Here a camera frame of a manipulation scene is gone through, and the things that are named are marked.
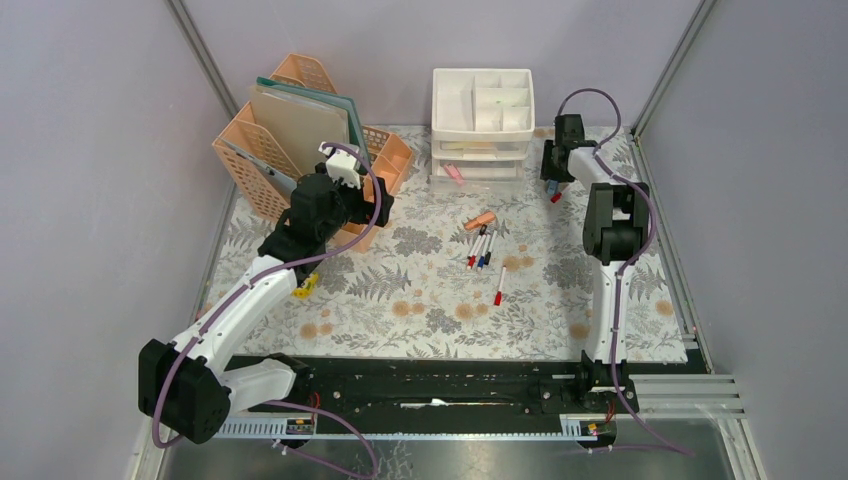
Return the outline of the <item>beige file folder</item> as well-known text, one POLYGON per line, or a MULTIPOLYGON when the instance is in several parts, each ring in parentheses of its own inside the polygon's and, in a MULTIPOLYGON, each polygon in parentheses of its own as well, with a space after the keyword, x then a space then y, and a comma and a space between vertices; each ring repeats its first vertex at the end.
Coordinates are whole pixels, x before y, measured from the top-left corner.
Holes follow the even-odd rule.
POLYGON ((348 143, 348 114, 317 100, 269 87, 248 88, 254 118, 265 127, 301 175, 325 160, 323 142, 348 143))

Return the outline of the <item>black cap whiteboard marker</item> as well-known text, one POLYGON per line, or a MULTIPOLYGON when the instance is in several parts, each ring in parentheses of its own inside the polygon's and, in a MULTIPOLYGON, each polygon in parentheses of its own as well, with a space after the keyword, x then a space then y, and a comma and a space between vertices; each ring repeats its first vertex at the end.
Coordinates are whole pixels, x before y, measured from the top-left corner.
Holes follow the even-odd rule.
POLYGON ((468 252, 468 258, 469 259, 473 259, 473 258, 476 257, 477 252, 480 248, 480 245, 481 245, 481 243, 484 240, 484 237, 486 235, 486 231, 487 231, 487 225, 486 224, 482 225, 479 228, 479 230, 477 232, 477 236, 475 237, 475 240, 472 243, 471 249, 468 252))

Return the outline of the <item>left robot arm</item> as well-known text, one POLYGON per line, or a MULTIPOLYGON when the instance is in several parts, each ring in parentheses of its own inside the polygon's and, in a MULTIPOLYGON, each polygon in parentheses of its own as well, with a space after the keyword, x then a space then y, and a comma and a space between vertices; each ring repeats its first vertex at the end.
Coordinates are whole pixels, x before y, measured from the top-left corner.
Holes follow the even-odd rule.
POLYGON ((235 370, 235 350, 270 309, 301 287, 325 259, 384 226, 394 203, 384 178, 312 173, 293 190, 257 256, 211 310, 172 340, 152 339, 138 356, 138 408, 158 448, 211 439, 227 417, 275 400, 296 411, 310 385, 275 358, 235 370))

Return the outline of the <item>white plastic drawer unit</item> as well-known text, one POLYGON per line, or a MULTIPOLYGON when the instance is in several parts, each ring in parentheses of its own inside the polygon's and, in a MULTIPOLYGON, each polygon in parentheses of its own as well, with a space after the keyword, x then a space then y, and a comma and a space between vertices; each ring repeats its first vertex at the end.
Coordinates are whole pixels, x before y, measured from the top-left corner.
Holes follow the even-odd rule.
POLYGON ((431 175, 438 193, 511 194, 524 180, 536 127, 532 71, 436 68, 432 76, 431 175), (458 186, 443 170, 454 164, 458 186))

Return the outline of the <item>light blue clipboard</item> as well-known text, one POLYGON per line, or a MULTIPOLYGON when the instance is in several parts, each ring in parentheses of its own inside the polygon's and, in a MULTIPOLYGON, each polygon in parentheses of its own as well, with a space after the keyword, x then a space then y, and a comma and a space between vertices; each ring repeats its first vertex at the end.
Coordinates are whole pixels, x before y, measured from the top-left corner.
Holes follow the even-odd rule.
POLYGON ((255 155, 249 153, 247 150, 228 140, 224 140, 221 137, 218 137, 218 140, 222 141, 227 147, 231 148, 239 157, 250 161, 261 172, 264 178, 269 181, 273 188, 284 197, 289 197, 297 187, 297 182, 294 179, 287 176, 282 171, 271 167, 263 160, 260 160, 255 155))

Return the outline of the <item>orange highlighter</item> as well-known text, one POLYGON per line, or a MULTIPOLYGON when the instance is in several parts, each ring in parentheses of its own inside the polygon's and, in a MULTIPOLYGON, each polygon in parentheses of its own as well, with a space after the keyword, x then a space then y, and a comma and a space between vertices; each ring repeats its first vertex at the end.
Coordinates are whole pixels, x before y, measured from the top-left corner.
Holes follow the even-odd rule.
POLYGON ((471 231, 473 229, 482 228, 484 225, 489 225, 497 219, 492 211, 486 211, 464 223, 464 229, 471 231))

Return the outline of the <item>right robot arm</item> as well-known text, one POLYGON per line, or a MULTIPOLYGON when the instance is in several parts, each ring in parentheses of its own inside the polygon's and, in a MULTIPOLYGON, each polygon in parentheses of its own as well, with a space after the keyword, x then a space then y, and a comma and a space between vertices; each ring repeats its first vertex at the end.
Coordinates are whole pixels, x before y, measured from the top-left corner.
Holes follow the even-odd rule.
POLYGON ((592 268, 592 326, 577 373, 567 387, 571 402, 589 412, 618 407, 638 411, 628 378, 626 311, 633 264, 650 242, 646 186, 627 182, 596 158, 598 143, 586 137, 582 117, 560 114, 544 142, 540 178, 578 182, 588 192, 583 249, 592 268))

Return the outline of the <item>pink highlighter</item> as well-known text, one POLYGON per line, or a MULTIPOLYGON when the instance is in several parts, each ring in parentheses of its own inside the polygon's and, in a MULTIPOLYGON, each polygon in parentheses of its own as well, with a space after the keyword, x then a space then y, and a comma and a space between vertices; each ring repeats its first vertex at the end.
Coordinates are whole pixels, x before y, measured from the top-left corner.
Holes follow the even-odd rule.
POLYGON ((464 177, 462 176, 460 170, 454 164, 452 164, 452 163, 444 164, 443 170, 458 186, 464 186, 465 185, 464 177))

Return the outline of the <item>teal file folder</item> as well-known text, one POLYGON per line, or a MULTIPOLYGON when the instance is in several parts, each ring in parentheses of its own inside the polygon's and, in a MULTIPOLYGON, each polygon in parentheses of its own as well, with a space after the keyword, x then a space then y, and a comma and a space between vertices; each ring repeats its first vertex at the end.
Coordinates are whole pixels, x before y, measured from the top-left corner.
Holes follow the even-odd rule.
POLYGON ((360 148, 360 156, 362 158, 368 160, 370 163, 373 162, 368 152, 366 136, 364 135, 364 129, 360 122, 355 102, 350 97, 323 90, 286 84, 261 76, 256 78, 256 85, 287 92, 311 100, 319 101, 330 106, 341 108, 348 114, 347 124, 350 142, 360 148))

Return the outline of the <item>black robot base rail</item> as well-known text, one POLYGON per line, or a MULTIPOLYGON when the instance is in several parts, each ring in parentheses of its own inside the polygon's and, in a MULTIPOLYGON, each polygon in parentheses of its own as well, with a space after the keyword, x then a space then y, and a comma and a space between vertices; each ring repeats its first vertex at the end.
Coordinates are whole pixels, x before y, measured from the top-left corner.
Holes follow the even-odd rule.
POLYGON ((323 409, 363 434, 491 434, 519 437, 560 432, 568 416, 609 421, 639 409, 626 368, 614 383, 608 366, 577 361, 379 359, 296 356, 296 377, 282 400, 256 412, 309 408, 320 434, 345 427, 314 413, 323 409))

